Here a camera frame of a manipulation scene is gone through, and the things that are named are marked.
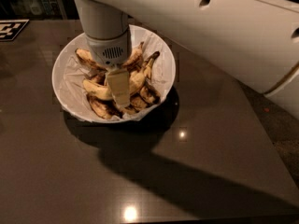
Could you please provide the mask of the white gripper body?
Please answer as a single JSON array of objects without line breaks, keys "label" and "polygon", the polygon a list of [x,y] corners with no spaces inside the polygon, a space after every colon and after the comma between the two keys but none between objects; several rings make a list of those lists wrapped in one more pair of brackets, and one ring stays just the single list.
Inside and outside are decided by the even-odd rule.
[{"label": "white gripper body", "polygon": [[131,33],[127,29],[122,35],[110,39],[98,39],[85,35],[93,59],[111,69],[126,62],[132,53]]}]

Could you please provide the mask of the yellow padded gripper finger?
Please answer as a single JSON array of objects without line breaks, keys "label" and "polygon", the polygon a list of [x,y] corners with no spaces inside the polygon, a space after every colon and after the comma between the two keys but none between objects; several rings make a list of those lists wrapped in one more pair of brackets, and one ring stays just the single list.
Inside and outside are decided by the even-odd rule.
[{"label": "yellow padded gripper finger", "polygon": [[126,69],[108,71],[107,85],[117,107],[126,107],[130,104],[129,73]]}]

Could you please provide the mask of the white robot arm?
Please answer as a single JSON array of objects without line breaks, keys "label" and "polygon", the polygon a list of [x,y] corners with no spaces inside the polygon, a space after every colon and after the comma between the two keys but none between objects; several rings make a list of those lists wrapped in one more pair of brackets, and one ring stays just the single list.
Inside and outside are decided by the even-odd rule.
[{"label": "white robot arm", "polygon": [[93,0],[117,8],[299,118],[299,9],[287,0]]}]

